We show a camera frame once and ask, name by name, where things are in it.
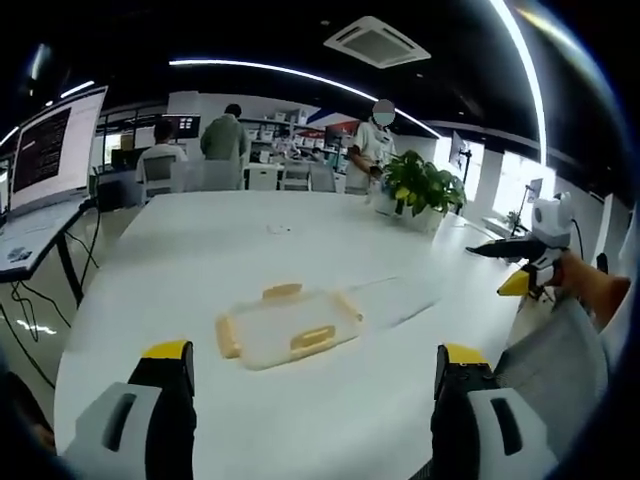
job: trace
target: monitor screen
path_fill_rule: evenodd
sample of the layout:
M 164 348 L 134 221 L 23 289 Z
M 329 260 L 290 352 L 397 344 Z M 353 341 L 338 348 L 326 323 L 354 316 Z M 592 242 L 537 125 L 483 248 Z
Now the monitor screen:
M 173 138 L 198 138 L 200 134 L 199 115 L 166 114 L 163 117 L 173 124 Z
M 11 210 L 87 187 L 91 145 L 106 88 L 45 110 L 20 130 Z

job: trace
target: led light strip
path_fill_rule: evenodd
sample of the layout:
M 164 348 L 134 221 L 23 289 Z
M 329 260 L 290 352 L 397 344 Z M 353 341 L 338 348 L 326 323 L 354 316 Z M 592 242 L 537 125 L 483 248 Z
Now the led light strip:
M 77 87 L 73 87 L 73 88 L 67 90 L 66 92 L 64 92 L 63 94 L 60 95 L 60 98 L 66 98 L 69 95 L 73 95 L 74 93 L 79 92 L 83 88 L 90 87 L 94 83 L 96 83 L 96 82 L 94 82 L 93 80 L 89 80 L 88 82 L 84 82 L 83 84 L 78 85 Z
M 299 70 L 292 70 L 291 68 L 277 67 L 275 65 L 265 65 L 263 63 L 252 63 L 252 62 L 239 62 L 239 61 L 236 61 L 236 60 L 209 60 L 209 59 L 172 60 L 172 61 L 169 62 L 169 65 L 172 66 L 172 67 L 197 66 L 197 65 L 232 65 L 232 66 L 237 66 L 237 67 L 252 67 L 252 68 L 262 68 L 262 69 L 265 69 L 265 70 L 274 70 L 276 72 L 288 73 L 290 75 L 298 75 L 300 77 L 305 77 L 305 78 L 308 78 L 310 80 L 315 80 L 316 82 L 326 83 L 328 85 L 341 88 L 342 90 L 346 90 L 347 92 L 355 93 L 356 95 L 359 95 L 359 96 L 361 96 L 363 98 L 366 98 L 367 100 L 371 100 L 372 102 L 377 102 L 378 101 L 378 99 L 376 97 L 374 97 L 373 95 L 369 95 L 368 93 L 365 93 L 365 92 L 362 92 L 360 90 L 357 90 L 357 89 L 355 89 L 353 87 L 350 87 L 349 85 L 345 85 L 343 83 L 339 83 L 339 82 L 336 82 L 336 81 L 333 81 L 333 80 L 329 80 L 328 78 L 319 77 L 317 75 L 312 75 L 310 73 L 301 72 Z M 426 131 L 428 131 L 432 135 L 435 135 L 436 138 L 442 138 L 442 135 L 440 135 L 434 129 L 428 127 L 427 125 L 425 125 L 424 123 L 420 122 L 419 120 L 416 120 L 415 118 L 413 118 L 408 113 L 405 113 L 402 110 L 397 109 L 397 108 L 396 108 L 396 112 L 399 115 L 402 115 L 404 118 L 406 118 L 410 122 L 413 122 L 416 125 L 418 125 L 419 127 L 425 129 Z
M 504 23 L 513 43 L 518 50 L 520 60 L 524 65 L 525 73 L 527 74 L 527 80 L 529 81 L 529 87 L 531 88 L 531 95 L 533 96 L 533 105 L 536 110 L 536 119 L 538 122 L 538 141 L 540 142 L 540 163 L 543 166 L 547 165 L 547 128 L 544 122 L 544 107 L 542 105 L 542 92 L 540 90 L 540 84 L 538 83 L 538 76 L 536 75 L 536 69 L 533 66 L 533 59 L 527 48 L 527 44 L 524 41 L 522 32 L 518 28 L 515 18 L 511 15 L 509 7 L 506 6 L 503 0 L 489 0 L 496 13 Z

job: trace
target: white shirt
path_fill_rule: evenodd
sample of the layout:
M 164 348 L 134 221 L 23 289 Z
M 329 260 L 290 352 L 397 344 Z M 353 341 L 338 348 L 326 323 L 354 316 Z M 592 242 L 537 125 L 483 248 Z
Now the white shirt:
M 142 182 L 142 161 L 145 158 L 167 157 L 169 155 L 174 155 L 176 157 L 176 161 L 179 162 L 186 162 L 189 160 L 187 158 L 187 154 L 184 153 L 184 150 L 177 145 L 169 145 L 168 143 L 159 143 L 158 145 L 154 145 L 142 152 L 138 159 L 138 163 L 136 165 L 136 182 Z
M 381 129 L 372 119 L 358 125 L 353 138 L 353 146 L 360 148 L 360 155 L 371 160 L 372 165 L 384 166 L 389 163 L 391 155 L 395 155 L 396 146 L 388 129 Z M 369 176 L 360 170 L 355 163 L 347 165 L 347 188 L 366 190 L 369 188 Z

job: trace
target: white flower pot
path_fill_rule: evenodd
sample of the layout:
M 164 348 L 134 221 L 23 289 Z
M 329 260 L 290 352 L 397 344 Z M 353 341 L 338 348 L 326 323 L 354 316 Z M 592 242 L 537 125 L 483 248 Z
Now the white flower pot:
M 437 212 L 427 207 L 414 217 L 411 207 L 405 206 L 402 210 L 402 223 L 411 230 L 426 233 L 433 237 L 438 231 L 444 215 L 442 212 Z
M 393 216 L 396 209 L 396 200 L 392 200 L 389 195 L 385 195 L 382 192 L 376 192 L 372 195 L 373 208 L 376 212 L 389 217 Z

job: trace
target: small white object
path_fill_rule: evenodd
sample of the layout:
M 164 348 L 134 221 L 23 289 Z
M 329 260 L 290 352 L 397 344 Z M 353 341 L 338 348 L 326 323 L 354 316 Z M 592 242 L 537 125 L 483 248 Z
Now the small white object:
M 260 163 L 269 163 L 269 150 L 260 150 L 260 157 L 258 160 Z
M 263 142 L 272 142 L 273 130 L 262 130 L 260 132 L 260 140 L 262 140 Z

